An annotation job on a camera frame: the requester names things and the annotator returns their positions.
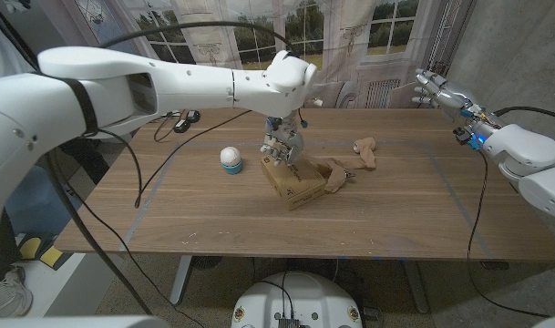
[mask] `table leg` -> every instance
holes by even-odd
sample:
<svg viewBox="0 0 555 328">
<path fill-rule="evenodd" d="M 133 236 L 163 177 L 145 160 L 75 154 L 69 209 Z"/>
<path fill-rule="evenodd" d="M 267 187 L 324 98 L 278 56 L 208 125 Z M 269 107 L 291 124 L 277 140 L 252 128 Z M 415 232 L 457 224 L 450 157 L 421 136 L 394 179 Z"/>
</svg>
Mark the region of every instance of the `table leg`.
<svg viewBox="0 0 555 328">
<path fill-rule="evenodd" d="M 429 313 L 429 303 L 427 302 L 427 292 L 421 279 L 421 271 L 416 261 L 401 261 L 405 270 L 406 280 L 411 289 L 411 296 L 415 304 L 415 310 L 419 313 Z"/>
<path fill-rule="evenodd" d="M 184 298 L 184 291 L 186 290 L 186 284 L 190 277 L 191 262 L 191 255 L 182 255 L 180 257 L 180 264 L 178 265 L 178 271 L 176 272 L 176 278 L 174 279 L 174 285 L 170 293 L 170 302 L 174 305 L 180 305 Z"/>
</svg>

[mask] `window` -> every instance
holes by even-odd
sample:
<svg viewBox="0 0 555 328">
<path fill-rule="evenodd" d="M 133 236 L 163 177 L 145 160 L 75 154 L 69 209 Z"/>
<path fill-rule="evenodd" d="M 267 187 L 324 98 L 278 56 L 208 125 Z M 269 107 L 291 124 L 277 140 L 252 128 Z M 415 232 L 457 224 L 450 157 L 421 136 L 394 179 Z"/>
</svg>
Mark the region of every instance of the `window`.
<svg viewBox="0 0 555 328">
<path fill-rule="evenodd" d="M 123 0 L 139 29 L 177 24 L 170 0 Z M 196 64 L 181 31 L 160 32 L 146 36 L 159 59 L 171 63 Z"/>
<path fill-rule="evenodd" d="M 227 0 L 232 21 L 253 23 L 273 29 L 271 1 Z M 266 69 L 276 54 L 275 37 L 252 28 L 234 27 L 242 69 Z"/>
<path fill-rule="evenodd" d="M 123 34 L 103 0 L 77 0 L 77 5 L 99 43 Z M 133 54 L 127 41 L 114 45 L 110 49 Z"/>
<path fill-rule="evenodd" d="M 418 0 L 377 0 L 370 22 L 367 55 L 405 52 Z"/>
<path fill-rule="evenodd" d="M 324 2 L 302 0 L 285 17 L 285 37 L 301 59 L 322 70 L 324 53 Z"/>
</svg>

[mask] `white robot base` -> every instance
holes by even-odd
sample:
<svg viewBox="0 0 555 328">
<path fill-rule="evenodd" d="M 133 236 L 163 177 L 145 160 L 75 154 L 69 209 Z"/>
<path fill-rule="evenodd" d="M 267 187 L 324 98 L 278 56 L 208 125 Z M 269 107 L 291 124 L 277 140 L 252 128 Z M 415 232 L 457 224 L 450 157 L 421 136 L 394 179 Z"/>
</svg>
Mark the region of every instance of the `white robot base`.
<svg viewBox="0 0 555 328">
<path fill-rule="evenodd" d="M 287 295 L 282 295 L 283 291 L 275 285 L 257 282 L 237 301 L 231 328 L 362 328 L 356 302 L 324 277 L 309 272 L 287 272 L 284 282 L 283 273 L 264 281 L 277 286 L 283 283 L 293 302 L 293 320 Z"/>
</svg>

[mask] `radiator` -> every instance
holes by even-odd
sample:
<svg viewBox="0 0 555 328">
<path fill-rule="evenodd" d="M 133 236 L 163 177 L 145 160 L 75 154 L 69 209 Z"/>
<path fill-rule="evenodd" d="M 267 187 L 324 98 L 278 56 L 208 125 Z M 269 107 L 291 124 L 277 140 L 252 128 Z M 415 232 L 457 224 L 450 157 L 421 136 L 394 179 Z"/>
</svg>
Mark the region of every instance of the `radiator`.
<svg viewBox="0 0 555 328">
<path fill-rule="evenodd" d="M 390 90 L 398 87 L 399 79 L 370 82 L 366 108 L 388 108 L 390 106 Z"/>
</svg>

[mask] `wooden table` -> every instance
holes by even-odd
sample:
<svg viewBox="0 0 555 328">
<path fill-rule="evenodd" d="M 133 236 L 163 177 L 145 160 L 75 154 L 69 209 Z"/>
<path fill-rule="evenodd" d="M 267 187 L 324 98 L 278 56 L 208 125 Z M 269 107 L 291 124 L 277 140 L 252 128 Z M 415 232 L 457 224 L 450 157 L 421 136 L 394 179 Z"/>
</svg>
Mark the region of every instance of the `wooden table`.
<svg viewBox="0 0 555 328">
<path fill-rule="evenodd" d="M 242 109 L 202 110 L 185 134 L 155 143 L 158 124 L 131 142 L 145 179 L 174 147 Z M 434 109 L 309 109 L 306 153 L 356 157 L 353 141 L 374 137 L 376 170 L 357 170 L 335 194 L 293 211 L 283 208 L 260 167 L 264 117 L 250 113 L 180 149 L 144 193 L 125 150 L 88 197 L 91 208 L 135 252 L 191 255 L 464 260 L 476 217 L 484 164 L 459 146 L 453 126 Z M 221 149 L 237 147 L 243 169 L 229 175 Z M 99 244 L 123 251 L 116 237 L 80 211 Z M 61 251 L 92 251 L 71 222 Z M 490 163 L 488 188 L 474 238 L 474 260 L 555 261 L 555 238 Z"/>
</svg>

